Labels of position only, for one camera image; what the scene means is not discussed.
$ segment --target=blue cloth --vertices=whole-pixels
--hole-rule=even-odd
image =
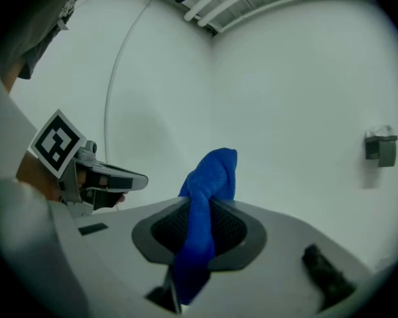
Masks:
[[[182,304],[188,305],[209,279],[208,263],[215,257],[209,199],[233,200],[237,151],[220,148],[208,153],[189,173],[180,197],[191,197],[188,232],[174,259],[173,280]]]

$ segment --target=person's arm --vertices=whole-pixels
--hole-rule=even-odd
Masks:
[[[15,62],[6,75],[3,76],[2,82],[6,87],[7,93],[10,93],[13,85],[18,78],[19,72],[25,65],[23,59]],[[56,177],[38,160],[34,154],[27,151],[24,158],[22,159],[21,165],[17,172],[17,179],[20,182],[25,182],[35,187],[41,192],[47,200],[60,201],[60,192],[58,189],[58,183]],[[86,172],[79,171],[77,173],[78,187],[81,188],[86,182]],[[100,185],[107,185],[107,178],[102,177],[99,181]],[[125,200],[125,196],[122,195],[120,202]]]

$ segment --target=cable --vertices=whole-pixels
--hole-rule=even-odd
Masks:
[[[125,45],[127,44],[127,41],[131,35],[131,33],[133,32],[133,29],[135,28],[135,25],[137,24],[137,22],[139,21],[139,19],[141,18],[141,15],[143,14],[144,11],[146,11],[147,7],[149,7],[149,5],[152,3],[153,0],[150,0],[147,5],[145,6],[145,8],[139,13],[139,15],[137,16],[137,18],[135,19],[134,23],[131,25],[130,29],[128,30],[127,34],[125,35],[125,38],[121,44],[121,47],[119,49],[119,52],[117,54],[117,57],[115,59],[115,62],[113,63],[113,67],[112,67],[112,73],[111,73],[111,77],[109,79],[109,85],[107,86],[107,93],[106,93],[106,104],[105,104],[105,116],[103,118],[103,136],[105,139],[105,162],[106,164],[109,164],[109,131],[108,131],[108,127],[109,127],[109,104],[110,104],[110,100],[111,100],[111,92],[112,92],[112,86],[113,86],[113,81],[115,79],[115,75],[116,75],[116,71],[118,69],[118,64],[119,61],[121,59],[121,55],[124,51]]]

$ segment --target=white surface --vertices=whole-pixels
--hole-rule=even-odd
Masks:
[[[76,141],[73,144],[74,147],[71,149],[71,151],[69,151],[69,153],[65,157],[65,160],[63,161],[63,163],[61,163],[59,170],[57,170],[54,166],[52,166],[48,162],[48,159],[47,159],[48,157],[43,156],[42,152],[35,146],[35,145],[38,145],[38,142],[41,139],[41,136],[44,134],[45,131],[49,130],[48,127],[50,126],[50,124],[53,121],[55,121],[55,119],[57,117],[59,117],[61,119],[61,121],[69,128],[69,130],[72,131],[76,135],[76,137],[78,137],[78,141]],[[50,156],[50,150],[56,144],[56,141],[53,138],[55,134],[56,134],[56,131],[52,129],[50,132],[48,132],[46,138],[44,138],[42,140],[42,142],[40,142],[40,145],[42,146],[43,150],[46,150],[46,154],[49,156]],[[60,147],[61,147],[61,149],[65,150],[65,148],[72,141],[72,139],[62,129],[58,129],[57,134],[62,139],[62,143],[60,144]],[[74,126],[74,124],[72,124],[68,120],[67,117],[65,117],[65,114],[62,113],[62,111],[58,109],[53,114],[53,116],[51,116],[51,118],[47,121],[47,123],[45,123],[44,126],[37,132],[37,135],[34,138],[33,143],[31,144],[31,150],[35,153],[35,155],[42,162],[42,164],[47,167],[47,170],[49,170],[56,178],[60,178],[60,177],[62,177],[62,174],[65,172],[66,167],[69,165],[71,159],[77,153],[78,149],[80,147],[84,147],[85,144],[86,144],[85,136]],[[56,152],[55,154],[53,154],[53,159],[55,161],[58,161],[59,158],[60,158],[59,153]]]
[[[0,80],[0,178],[16,177],[34,135],[35,128],[9,98]]]
[[[167,267],[147,262],[133,244],[131,232],[141,219],[171,203],[178,203],[177,198],[131,211],[78,217],[75,225],[80,228],[103,223],[108,227],[83,239],[120,282],[144,296],[162,285]],[[349,281],[360,286],[370,277],[369,270],[355,257],[310,225],[256,206],[239,202],[230,205],[261,220],[267,228],[267,244],[243,270],[212,273],[187,312],[184,310],[186,317],[312,317],[321,304],[321,294],[301,262],[304,249],[312,243]],[[69,252],[79,255],[76,245],[73,247]]]
[[[199,21],[198,25],[203,27],[217,15],[219,15],[222,11],[225,11],[228,7],[234,5],[240,0],[225,0],[221,5],[218,5],[212,11],[210,11],[207,15],[204,15]]]
[[[393,136],[395,131],[389,125],[382,126],[372,126],[365,132],[366,138],[371,138],[372,136]]]
[[[56,108],[98,144],[117,51],[149,0],[86,0],[13,98],[40,128]],[[211,39],[153,1],[115,76],[109,163],[149,185],[120,208],[176,196],[209,151],[239,151],[236,199],[301,218],[370,268],[398,256],[398,152],[364,160],[365,131],[398,135],[398,35],[355,0],[284,7]]]
[[[242,14],[237,19],[234,19],[233,21],[229,22],[226,26],[219,28],[218,32],[223,33],[225,31],[227,31],[227,29],[235,26],[236,24],[238,24],[246,19],[254,17],[255,15],[262,14],[265,11],[269,12],[270,9],[286,7],[286,6],[292,5],[293,3],[297,3],[298,1],[305,1],[305,0],[278,0],[276,2],[272,1],[266,5],[262,5],[256,9],[252,10],[248,13]]]
[[[384,14],[310,1],[214,40],[213,143],[239,151],[236,199],[313,224],[371,268],[395,260],[398,150],[376,168],[363,147],[373,125],[398,135],[398,34]]]

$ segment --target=person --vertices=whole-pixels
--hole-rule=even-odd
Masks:
[[[30,79],[37,62],[74,13],[77,0],[42,0],[41,8],[30,15],[28,22],[19,25],[0,49],[0,77],[8,93],[11,92],[17,78]],[[86,182],[86,173],[77,172],[78,187]],[[26,182],[41,192],[47,200],[60,201],[60,192],[56,178],[30,152],[26,152],[17,179]],[[102,177],[100,184],[107,185]]]

